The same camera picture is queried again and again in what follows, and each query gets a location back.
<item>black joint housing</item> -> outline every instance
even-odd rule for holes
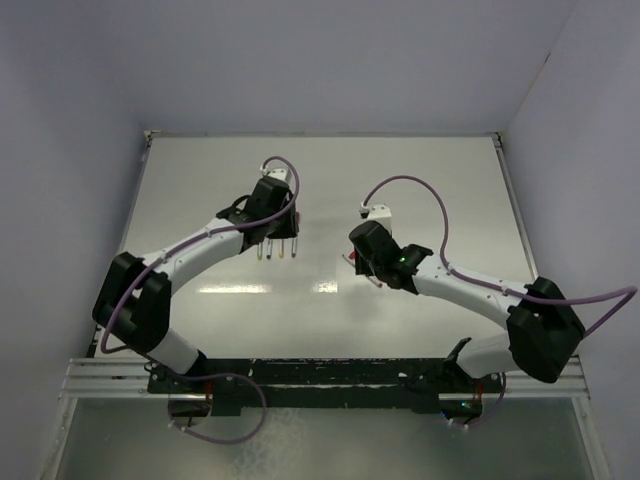
[[[442,400],[440,402],[442,416],[447,420],[466,418],[465,425],[482,415],[481,401]]]
[[[217,218],[223,218],[240,225],[268,218],[280,210],[291,200],[289,185],[273,177],[262,177],[256,183],[251,195],[246,198],[244,208],[237,203],[218,212]],[[240,228],[244,234],[242,251],[253,245],[262,243],[265,238],[284,239],[298,236],[295,205],[277,220],[260,227]]]
[[[451,381],[456,382],[458,385],[472,385],[473,378],[471,378],[462,368],[458,365],[458,355],[464,348],[464,346],[471,341],[471,337],[463,338],[457,345],[451,350],[451,353],[442,362],[442,374],[450,378]]]
[[[414,244],[400,248],[389,231],[373,220],[354,228],[349,240],[356,252],[356,275],[375,275],[390,288],[418,294],[411,277],[433,251]]]
[[[539,277],[527,286],[528,294],[564,299],[558,286]],[[518,367],[545,383],[554,383],[585,334],[584,326],[570,306],[541,305],[522,300],[511,307],[507,318],[510,350]]]
[[[92,311],[98,325],[107,326],[120,298],[145,267],[141,258],[129,252],[113,259]],[[112,333],[128,347],[146,353],[153,350],[169,330],[171,281],[165,273],[150,272],[140,289],[137,298],[132,295],[127,299]]]

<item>gray wall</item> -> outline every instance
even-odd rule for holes
[[[0,3],[2,478],[34,478],[117,248],[141,127],[67,0]]]
[[[143,126],[502,130],[575,0],[82,2]]]
[[[506,142],[542,274],[571,296],[640,284],[639,2],[578,3]],[[639,312],[635,299],[580,348],[617,479],[640,471]]]

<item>glass panel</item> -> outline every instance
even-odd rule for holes
[[[256,409],[196,430],[249,431]],[[166,401],[79,400],[58,478],[367,480],[591,479],[569,399],[508,400],[475,430],[400,410],[272,409],[244,444],[211,445],[167,428]]]

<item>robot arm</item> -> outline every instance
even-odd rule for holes
[[[584,337],[584,327],[571,307],[538,305],[504,295],[451,275],[452,265],[428,248],[404,248],[391,235],[391,212],[384,205],[361,211],[364,223],[349,235],[356,252],[356,274],[375,275],[392,289],[441,298],[482,315],[504,329],[483,339],[465,338],[447,363],[459,374],[481,378],[495,372],[523,370],[540,381],[555,382]],[[455,267],[459,273],[531,296],[563,299],[553,282],[510,282]]]
[[[131,295],[116,313],[111,333],[126,347],[178,374],[201,375],[205,355],[169,326],[171,297],[207,268],[265,238],[297,237],[294,204],[277,219],[255,225],[294,201],[291,175],[288,168],[264,172],[251,195],[240,197],[195,234],[166,249],[139,258],[128,252],[115,257],[94,306],[93,319],[106,328],[127,289],[157,264],[138,286],[137,296]]]

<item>purple cable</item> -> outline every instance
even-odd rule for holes
[[[229,440],[225,440],[222,438],[207,437],[206,435],[202,435],[201,433],[194,432],[193,430],[187,427],[180,426],[173,421],[173,416],[171,415],[171,412],[167,410],[167,414],[169,415],[169,420],[171,421],[171,425],[173,425],[175,428],[177,428],[181,432],[184,432],[187,435],[191,435],[192,437],[198,438],[200,440],[204,440],[205,442],[214,443],[216,445],[237,445],[238,443],[246,442],[247,440],[253,438],[264,425],[264,421],[267,418],[267,399],[265,398],[264,392],[258,386],[258,384],[253,380],[251,380],[249,377],[240,375],[238,373],[216,373],[215,375],[205,375],[202,377],[185,377],[184,375],[176,375],[176,376],[182,380],[193,381],[193,382],[206,382],[209,380],[215,380],[216,378],[226,378],[226,377],[238,378],[240,380],[244,380],[245,382],[247,382],[256,390],[256,392],[258,392],[258,395],[260,396],[260,402],[262,403],[262,415],[260,416],[260,421],[258,422],[258,425],[256,425],[256,427],[246,435],[243,435],[237,438],[232,438]]]
[[[500,374],[500,378],[501,378],[502,385],[501,385],[501,388],[500,388],[500,395],[498,395],[498,399],[496,400],[496,403],[493,404],[493,407],[491,407],[491,410],[489,410],[487,413],[482,415],[477,420],[469,423],[468,424],[469,428],[476,428],[476,427],[482,425],[484,422],[486,422],[491,417],[493,417],[498,412],[498,410],[500,409],[500,405],[502,404],[502,401],[504,400],[504,394],[507,392],[507,376],[504,374],[504,372],[502,372]]]
[[[115,325],[116,319],[118,318],[118,315],[120,314],[120,311],[124,307],[124,304],[126,303],[126,301],[131,297],[131,294],[133,293],[133,291],[136,288],[138,288],[138,286],[142,283],[142,281],[146,279],[147,275],[149,275],[149,273],[152,272],[157,266],[161,265],[163,261],[166,261],[167,259],[173,257],[176,253],[179,253],[182,250],[184,250],[185,248],[188,248],[191,245],[193,245],[195,243],[198,243],[201,240],[209,238],[212,235],[216,235],[218,233],[223,233],[223,232],[230,232],[230,231],[233,231],[233,230],[260,227],[260,226],[265,225],[265,224],[267,224],[269,222],[277,220],[278,218],[283,216],[285,213],[287,213],[289,210],[291,210],[291,208],[293,208],[293,205],[295,204],[295,202],[296,202],[296,200],[298,198],[298,194],[300,193],[300,177],[298,176],[298,171],[291,164],[291,162],[289,162],[289,160],[287,160],[284,157],[280,157],[280,156],[272,156],[272,157],[267,158],[262,163],[262,168],[265,168],[269,163],[271,163],[273,161],[276,161],[276,160],[284,163],[287,167],[289,167],[289,169],[291,170],[291,173],[293,174],[293,178],[295,179],[295,182],[296,182],[296,189],[293,192],[293,196],[291,197],[291,200],[289,200],[289,203],[287,203],[284,206],[284,208],[282,210],[280,210],[279,212],[274,213],[270,217],[263,218],[262,220],[256,220],[255,222],[248,222],[248,223],[243,223],[243,224],[240,224],[240,225],[229,225],[229,226],[226,226],[226,227],[220,227],[220,228],[213,229],[213,230],[211,230],[209,232],[203,232],[203,233],[200,233],[198,235],[195,235],[195,236],[185,240],[184,242],[176,245],[172,249],[168,250],[165,253],[163,258],[158,258],[158,259],[154,260],[153,262],[151,262],[142,272],[140,272],[140,275],[138,275],[135,278],[135,280],[133,282],[131,282],[131,285],[129,285],[129,288],[127,288],[127,290],[124,292],[124,294],[122,295],[122,297],[120,298],[120,300],[116,304],[116,307],[113,309],[113,312],[111,313],[111,316],[109,317],[109,321],[107,322],[107,325],[104,328],[104,333],[102,334],[102,339],[100,341],[100,351],[102,353],[104,353],[105,355],[109,355],[111,353],[120,352],[122,350],[129,349],[129,347],[127,347],[126,345],[122,345],[120,347],[115,347],[115,348],[108,348],[107,347],[107,341],[109,339],[109,336],[111,335],[111,331],[113,330],[113,326]],[[187,380],[188,379],[188,380],[196,381],[196,382],[213,380],[215,378],[220,378],[220,377],[240,378],[240,379],[244,380],[245,382],[249,383],[252,387],[254,387],[257,390],[258,394],[260,395],[260,400],[262,401],[262,418],[260,419],[260,422],[258,423],[258,426],[254,430],[252,430],[250,433],[248,433],[247,435],[245,435],[243,437],[236,438],[236,439],[231,439],[231,440],[222,440],[222,439],[205,437],[204,435],[200,435],[199,433],[196,433],[196,432],[193,432],[193,431],[187,431],[185,429],[185,432],[188,433],[189,435],[191,435],[193,437],[196,437],[196,438],[200,438],[201,440],[206,440],[206,441],[208,441],[210,443],[217,443],[217,444],[221,444],[221,445],[234,445],[236,443],[241,443],[241,442],[244,442],[246,440],[249,440],[256,433],[258,433],[260,428],[262,428],[262,425],[264,424],[264,420],[266,418],[266,413],[267,413],[267,401],[266,401],[266,399],[264,397],[264,393],[262,392],[262,390],[260,389],[258,384],[256,384],[250,378],[245,377],[244,375],[239,375],[237,373],[217,373],[215,375],[207,375],[207,376],[204,376],[204,377],[185,377],[183,375],[178,375],[175,372],[172,372],[172,373],[173,373],[173,375],[176,375],[176,376],[178,376],[179,378],[181,378],[183,380]]]
[[[503,292],[503,288],[501,285],[485,282],[484,280],[478,280],[467,275],[464,275],[454,268],[450,266],[450,262],[447,260],[445,256],[445,249],[447,247],[447,242],[449,241],[449,215],[447,214],[447,209],[444,206],[444,202],[442,201],[442,197],[435,191],[435,189],[429,185],[424,180],[414,177],[412,175],[394,175],[393,177],[389,177],[386,180],[383,180],[378,185],[376,185],[371,192],[364,199],[363,205],[367,205],[371,197],[380,190],[384,185],[394,180],[411,180],[413,182],[417,182],[427,190],[431,192],[431,194],[435,197],[440,205],[440,210],[442,211],[442,218],[444,220],[444,235],[442,238],[442,244],[440,245],[440,258],[442,259],[442,263],[451,275],[459,278],[465,282],[471,283],[473,285],[478,285],[481,287],[489,288],[491,290],[495,290],[497,292]],[[510,288],[504,289],[504,295],[512,295],[514,297],[520,298],[522,300],[526,300],[528,302],[537,303],[540,305],[559,305],[559,306],[571,306],[571,305],[586,305],[590,303],[600,303],[607,300],[612,300],[614,298],[623,297],[618,303],[616,303],[607,313],[605,313],[602,317],[600,317],[591,327],[587,329],[585,332],[585,338],[595,332],[598,328],[600,328],[607,320],[609,320],[618,310],[624,307],[638,292],[638,287],[631,285],[629,287],[621,288],[620,290],[616,290],[614,292],[605,293],[602,295],[596,295],[593,297],[585,297],[585,298],[570,298],[570,299],[548,299],[548,298],[538,298],[533,297],[531,295],[527,295],[525,293],[520,293]]]

